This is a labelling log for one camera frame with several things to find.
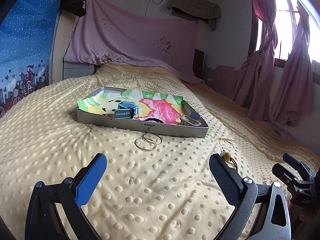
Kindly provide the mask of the large silver hoop pair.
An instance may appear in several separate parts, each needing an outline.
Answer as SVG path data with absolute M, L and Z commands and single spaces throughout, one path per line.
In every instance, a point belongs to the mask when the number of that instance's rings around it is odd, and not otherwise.
M 134 145 L 141 151 L 150 152 L 163 142 L 162 137 L 157 134 L 143 133 L 134 141 Z

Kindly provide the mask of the silver rectangular hair claw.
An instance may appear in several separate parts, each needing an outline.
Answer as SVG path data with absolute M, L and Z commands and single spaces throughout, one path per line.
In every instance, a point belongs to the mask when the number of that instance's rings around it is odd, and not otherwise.
M 180 121 L 181 121 L 180 124 L 183 126 L 193 126 L 193 127 L 201 126 L 201 122 L 187 115 L 180 116 Z

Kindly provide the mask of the blue smart watch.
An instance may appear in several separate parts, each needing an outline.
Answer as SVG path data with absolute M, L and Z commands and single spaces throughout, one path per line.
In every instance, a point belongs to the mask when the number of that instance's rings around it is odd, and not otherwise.
M 139 114 L 139 106 L 132 101 L 122 101 L 118 104 L 118 109 L 114 112 L 114 118 L 119 119 L 133 119 Z

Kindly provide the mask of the black round hair band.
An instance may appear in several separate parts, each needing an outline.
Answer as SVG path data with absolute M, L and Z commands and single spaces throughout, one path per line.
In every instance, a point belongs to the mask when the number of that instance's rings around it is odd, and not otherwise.
M 160 123 L 160 124 L 163 124 L 164 122 L 160 119 L 157 119 L 157 118 L 147 118 L 145 119 L 144 121 L 147 121 L 147 122 L 156 122 L 156 123 Z

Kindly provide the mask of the right pink window curtain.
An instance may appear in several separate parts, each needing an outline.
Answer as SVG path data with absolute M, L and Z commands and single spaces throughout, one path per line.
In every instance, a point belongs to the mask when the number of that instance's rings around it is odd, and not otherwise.
M 295 39 L 271 106 L 272 119 L 281 126 L 297 126 L 300 117 L 313 110 L 309 15 L 300 2 L 297 2 L 297 9 L 300 17 Z

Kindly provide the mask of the pink window curtain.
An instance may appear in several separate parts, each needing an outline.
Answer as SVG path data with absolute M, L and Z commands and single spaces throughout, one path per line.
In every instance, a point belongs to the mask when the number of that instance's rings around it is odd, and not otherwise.
M 295 39 L 271 106 L 272 119 L 281 126 L 297 126 L 300 117 L 313 110 L 309 15 L 300 2 L 297 2 L 297 9 L 300 17 Z
M 252 0 L 253 12 L 263 25 L 261 44 L 242 65 L 232 90 L 231 99 L 248 108 L 247 116 L 254 121 L 265 121 L 270 106 L 269 92 L 274 70 L 274 50 L 278 36 L 276 0 Z

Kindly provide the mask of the cream dotted bed blanket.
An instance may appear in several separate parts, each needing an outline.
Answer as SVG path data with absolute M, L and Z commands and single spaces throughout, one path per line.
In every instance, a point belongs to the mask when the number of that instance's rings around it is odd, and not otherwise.
M 157 138 L 149 152 L 139 132 L 77 122 L 78 99 L 101 87 L 182 96 L 208 124 L 207 135 Z M 272 167 L 284 153 L 319 169 L 317 155 L 250 120 L 206 85 L 184 83 L 161 67 L 108 63 L 33 92 L 1 118 L 1 218 L 24 239 L 35 183 L 61 183 L 103 153 L 107 169 L 83 206 L 103 239 L 213 239 L 233 212 L 208 166 L 223 150 L 241 176 L 259 184 L 276 180 Z

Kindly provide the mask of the grey metal tray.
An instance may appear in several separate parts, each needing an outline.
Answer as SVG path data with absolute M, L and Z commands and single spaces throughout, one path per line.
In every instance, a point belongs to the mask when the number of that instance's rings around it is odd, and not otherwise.
M 114 87 L 101 87 L 89 96 L 96 95 L 100 91 L 116 91 L 122 92 L 127 89 L 122 88 L 114 88 Z M 77 107 L 77 119 L 79 122 L 83 122 L 86 124 L 94 124 L 97 126 L 105 126 L 105 127 L 115 127 L 120 129 L 130 129 L 134 131 L 140 132 L 150 132 L 153 134 L 161 134 L 161 135 L 169 135 L 169 136 L 177 136 L 177 137 L 197 137 L 204 138 L 208 132 L 209 126 L 204 121 L 202 116 L 189 105 L 184 99 L 182 101 L 184 105 L 185 115 L 192 117 L 195 120 L 201 122 L 201 126 L 193 127 L 193 126 L 183 126 L 180 123 L 173 124 L 160 124 L 156 122 L 147 122 L 147 121 L 139 121 L 135 119 L 119 119 L 116 120 L 114 117 L 109 117 L 105 115 L 97 115 L 86 113 Z

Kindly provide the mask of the colourful cartoon cloth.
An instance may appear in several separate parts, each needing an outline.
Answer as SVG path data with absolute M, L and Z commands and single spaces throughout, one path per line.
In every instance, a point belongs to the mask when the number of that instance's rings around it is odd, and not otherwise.
M 100 91 L 77 101 L 78 109 L 97 115 L 176 125 L 185 115 L 183 97 L 145 90 Z

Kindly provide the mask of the grey bedside cabinet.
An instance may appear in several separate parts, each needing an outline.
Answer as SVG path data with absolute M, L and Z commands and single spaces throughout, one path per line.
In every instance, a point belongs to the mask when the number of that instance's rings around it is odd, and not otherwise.
M 63 79 L 88 76 L 95 73 L 95 66 L 89 63 L 63 63 Z

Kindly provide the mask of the blue cartoon wardrobe curtain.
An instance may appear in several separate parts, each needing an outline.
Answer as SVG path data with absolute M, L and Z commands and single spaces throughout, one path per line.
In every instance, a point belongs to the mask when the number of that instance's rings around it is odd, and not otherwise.
M 61 0 L 17 0 L 1 23 L 1 116 L 50 83 Z

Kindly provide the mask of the wooden headboard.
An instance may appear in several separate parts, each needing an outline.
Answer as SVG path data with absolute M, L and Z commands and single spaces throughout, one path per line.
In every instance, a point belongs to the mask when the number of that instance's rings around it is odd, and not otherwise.
M 78 16 L 61 10 L 58 14 L 51 55 L 51 83 L 63 80 L 63 58 L 70 44 Z

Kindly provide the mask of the brown cloth on shelf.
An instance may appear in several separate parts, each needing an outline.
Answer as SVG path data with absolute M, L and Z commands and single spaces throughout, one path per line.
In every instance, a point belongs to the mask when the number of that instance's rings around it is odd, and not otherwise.
M 216 27 L 216 19 L 222 16 L 220 6 L 208 0 L 170 0 L 167 9 L 187 20 L 206 22 L 211 31 Z

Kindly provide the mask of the black hanging bag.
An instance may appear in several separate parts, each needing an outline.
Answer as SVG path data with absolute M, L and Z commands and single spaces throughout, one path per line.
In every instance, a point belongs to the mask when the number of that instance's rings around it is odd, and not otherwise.
M 61 0 L 60 10 L 65 10 L 78 17 L 86 15 L 87 0 Z

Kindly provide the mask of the pink wall sheet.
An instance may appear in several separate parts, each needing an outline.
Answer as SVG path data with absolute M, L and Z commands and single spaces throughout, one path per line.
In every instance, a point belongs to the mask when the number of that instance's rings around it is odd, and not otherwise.
M 192 21 L 138 16 L 106 0 L 87 0 L 64 61 L 162 67 L 185 82 L 200 83 L 193 72 L 196 36 Z

